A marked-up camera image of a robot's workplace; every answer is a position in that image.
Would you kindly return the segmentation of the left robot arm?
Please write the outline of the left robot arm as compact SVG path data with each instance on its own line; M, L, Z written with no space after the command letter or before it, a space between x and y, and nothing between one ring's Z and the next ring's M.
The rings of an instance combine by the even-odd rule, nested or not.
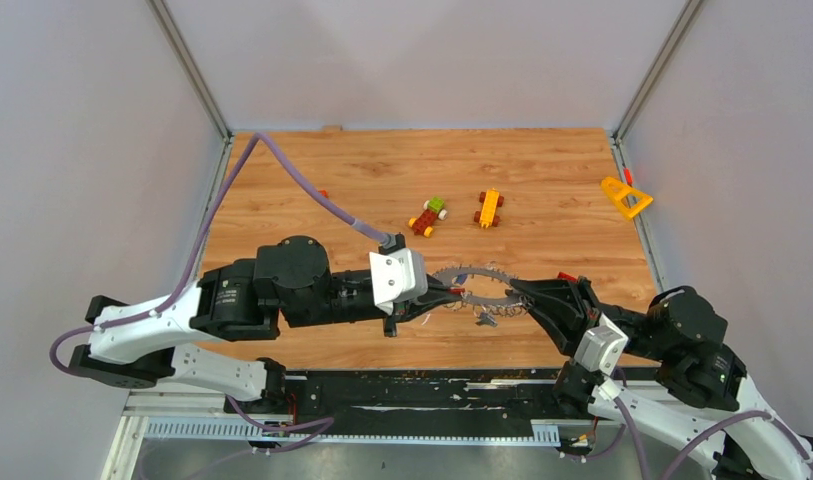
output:
M62 370L124 389L184 384L278 412L289 390L281 364L229 358L206 344L274 340L281 324L368 320L381 320L393 337L400 323L460 297L459 289L432 278L422 256L402 240L369 261L365 270L334 272L319 241L292 236L164 297L128 305L97 296L86 315L89 339Z

